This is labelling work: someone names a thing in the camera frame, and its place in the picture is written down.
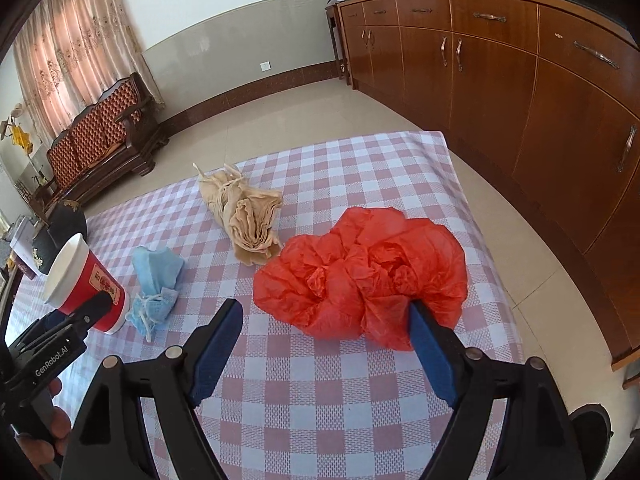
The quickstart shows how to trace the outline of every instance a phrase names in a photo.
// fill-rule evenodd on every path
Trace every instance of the paper cup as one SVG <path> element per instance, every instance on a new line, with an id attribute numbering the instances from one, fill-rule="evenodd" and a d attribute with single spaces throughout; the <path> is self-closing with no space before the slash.
<path id="1" fill-rule="evenodd" d="M 44 301 L 64 314 L 71 314 L 97 292 L 111 296 L 111 310 L 94 328 L 116 333 L 129 311 L 129 295 L 91 252 L 80 233 L 72 236 L 56 256 L 44 285 Z"/>

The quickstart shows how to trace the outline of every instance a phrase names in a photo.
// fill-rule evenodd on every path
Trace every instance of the human hand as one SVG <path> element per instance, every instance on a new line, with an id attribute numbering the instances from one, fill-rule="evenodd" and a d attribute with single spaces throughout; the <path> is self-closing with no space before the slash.
<path id="1" fill-rule="evenodd" d="M 51 397 L 55 397 L 62 391 L 62 381 L 59 378 L 53 379 L 49 385 Z M 66 451 L 66 441 L 71 433 L 71 420 L 64 410 L 58 406 L 53 407 L 53 418 L 49 431 L 55 437 L 55 451 L 64 455 Z M 30 460 L 34 468 L 39 468 L 45 464 L 53 462 L 55 457 L 54 447 L 44 440 L 35 440 L 28 434 L 20 434 L 16 437 L 22 451 Z"/>

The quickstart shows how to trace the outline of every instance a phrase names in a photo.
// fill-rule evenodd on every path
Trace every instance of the drawer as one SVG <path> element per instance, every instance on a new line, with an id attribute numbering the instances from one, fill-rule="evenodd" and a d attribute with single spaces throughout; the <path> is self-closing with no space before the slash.
<path id="1" fill-rule="evenodd" d="M 536 4 L 523 0 L 451 0 L 454 32 L 538 50 Z"/>
<path id="2" fill-rule="evenodd" d="M 451 30 L 449 0 L 396 0 L 396 6 L 400 25 Z"/>
<path id="3" fill-rule="evenodd" d="M 362 10 L 362 4 L 351 4 L 340 7 L 340 13 L 342 15 L 344 28 L 360 27 L 364 25 L 364 11 Z"/>
<path id="4" fill-rule="evenodd" d="M 609 31 L 540 6 L 540 56 L 577 73 L 640 114 L 640 52 Z"/>
<path id="5" fill-rule="evenodd" d="M 367 25 L 397 25 L 398 10 L 396 0 L 371 0 L 364 2 L 365 23 Z"/>

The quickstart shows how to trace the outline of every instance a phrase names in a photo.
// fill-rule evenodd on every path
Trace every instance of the pink curtain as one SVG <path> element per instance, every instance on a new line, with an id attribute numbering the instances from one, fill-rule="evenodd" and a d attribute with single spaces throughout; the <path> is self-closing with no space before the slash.
<path id="1" fill-rule="evenodd" d="M 26 108 L 47 144 L 132 72 L 162 105 L 122 0 L 42 0 L 18 34 L 14 55 Z"/>

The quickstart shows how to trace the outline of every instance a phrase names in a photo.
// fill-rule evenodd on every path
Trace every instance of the pink and white tablecloth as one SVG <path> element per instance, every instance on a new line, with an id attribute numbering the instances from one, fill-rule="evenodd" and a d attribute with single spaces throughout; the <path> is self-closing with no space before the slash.
<path id="1" fill-rule="evenodd" d="M 439 132 L 398 132 L 324 142 L 260 156 L 238 167 L 252 186 L 282 189 L 274 225 L 281 240 L 327 232 L 348 206 L 392 206 L 444 224 L 465 250 L 469 295 L 456 333 L 466 346 L 522 362 L 520 339 L 502 284 Z M 91 331 L 88 350 L 62 374 L 56 399 L 72 417 L 109 354 L 154 358 L 208 323 L 225 298 L 244 306 L 242 335 L 223 378 L 197 413 L 230 479 L 418 478 L 449 420 L 413 352 L 360 338 L 315 340 L 260 311 L 252 301 L 255 267 L 239 264 L 190 178 L 88 220 L 89 245 L 137 291 L 131 251 L 168 246 L 186 260 L 168 329 L 151 344 L 127 323 L 116 335 Z M 6 340 L 48 312 L 44 279 L 23 280 Z M 155 408 L 143 401 L 158 471 L 176 478 Z M 486 476 L 502 425 L 497 402 L 474 478 Z"/>

